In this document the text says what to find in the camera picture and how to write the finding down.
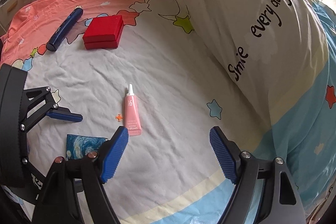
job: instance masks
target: box lid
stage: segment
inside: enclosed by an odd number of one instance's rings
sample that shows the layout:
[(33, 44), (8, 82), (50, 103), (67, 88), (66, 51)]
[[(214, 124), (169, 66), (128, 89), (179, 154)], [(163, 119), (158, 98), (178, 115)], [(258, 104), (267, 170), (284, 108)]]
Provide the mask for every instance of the box lid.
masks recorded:
[(95, 17), (87, 27), (83, 40), (85, 43), (117, 40), (123, 27), (122, 16)]

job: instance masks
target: ridged blue rubber pad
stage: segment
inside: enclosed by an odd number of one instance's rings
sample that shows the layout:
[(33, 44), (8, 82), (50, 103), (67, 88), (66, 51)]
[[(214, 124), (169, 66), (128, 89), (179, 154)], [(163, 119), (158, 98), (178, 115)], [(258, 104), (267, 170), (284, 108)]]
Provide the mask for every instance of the ridged blue rubber pad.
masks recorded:
[(224, 176), (227, 179), (231, 180), (233, 184), (237, 184), (238, 177), (236, 174), (236, 162), (232, 159), (227, 147), (222, 142), (221, 138), (214, 128), (210, 130), (210, 144), (216, 154), (217, 160), (222, 168)]
[(102, 172), (100, 176), (103, 183), (107, 182), (108, 179), (113, 177), (127, 143), (128, 131), (127, 128), (124, 128), (119, 137), (116, 139), (115, 143), (111, 146), (110, 151), (107, 153), (103, 161)]
[(67, 115), (67, 114), (60, 114), (60, 113), (54, 113), (54, 112), (47, 112), (46, 116), (57, 119), (57, 120), (63, 120), (63, 121), (70, 121), (70, 122), (81, 122), (83, 120), (83, 117), (81, 115)]

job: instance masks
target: blue star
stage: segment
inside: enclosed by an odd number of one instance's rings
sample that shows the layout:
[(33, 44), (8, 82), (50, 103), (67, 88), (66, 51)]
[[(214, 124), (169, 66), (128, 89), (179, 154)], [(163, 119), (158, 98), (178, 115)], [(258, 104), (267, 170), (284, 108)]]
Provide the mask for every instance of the blue star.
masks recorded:
[(32, 65), (32, 61), (33, 61), (33, 58), (29, 58), (29, 59), (26, 59), (23, 63), (23, 67), (22, 67), (22, 70), (24, 71), (29, 71), (32, 69), (33, 65)]
[(216, 100), (213, 99), (211, 103), (207, 103), (208, 108), (210, 109), (210, 117), (217, 117), (221, 120), (222, 108), (217, 104)]
[[(109, 15), (108, 15), (108, 14), (100, 14), (100, 15), (98, 15), (97, 17), (107, 17), (107, 16), (109, 16)], [(89, 26), (90, 23), (91, 23), (91, 21), (92, 21), (92, 19), (93, 19), (93, 18), (90, 18), (90, 19), (88, 19), (87, 21), (85, 21), (85, 26)]]

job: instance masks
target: green star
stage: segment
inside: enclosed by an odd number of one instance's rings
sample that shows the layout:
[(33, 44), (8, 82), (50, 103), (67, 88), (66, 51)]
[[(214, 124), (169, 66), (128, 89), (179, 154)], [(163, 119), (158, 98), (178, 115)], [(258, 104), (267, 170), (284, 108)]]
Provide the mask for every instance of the green star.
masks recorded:
[(175, 18), (176, 20), (173, 22), (173, 24), (175, 26), (182, 27), (186, 33), (190, 33), (192, 30), (194, 30), (189, 20), (189, 16), (186, 16), (185, 18), (175, 16)]
[(37, 53), (37, 49), (38, 49), (38, 48), (34, 48), (33, 51), (31, 52), (30, 56), (31, 56), (32, 58), (34, 58), (35, 53)]

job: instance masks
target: red star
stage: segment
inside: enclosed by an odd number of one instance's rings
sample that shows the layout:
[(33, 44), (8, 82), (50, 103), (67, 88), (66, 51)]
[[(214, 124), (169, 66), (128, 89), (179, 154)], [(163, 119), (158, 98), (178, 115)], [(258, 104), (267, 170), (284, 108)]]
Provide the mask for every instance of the red star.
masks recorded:
[(116, 119), (118, 119), (118, 122), (121, 121), (121, 119), (123, 119), (122, 115), (121, 114), (118, 114), (118, 116), (115, 117)]
[(325, 99), (327, 100), (329, 108), (331, 109), (333, 104), (336, 103), (335, 87), (333, 85), (327, 86), (327, 94), (325, 95)]
[(46, 47), (45, 47), (46, 44), (42, 44), (38, 49), (37, 49), (37, 53), (39, 55), (44, 55), (44, 53), (46, 52)]
[(129, 12), (126, 10), (120, 10), (117, 15), (121, 15), (123, 17), (123, 21), (125, 25), (136, 26), (135, 18), (140, 14), (137, 12)]

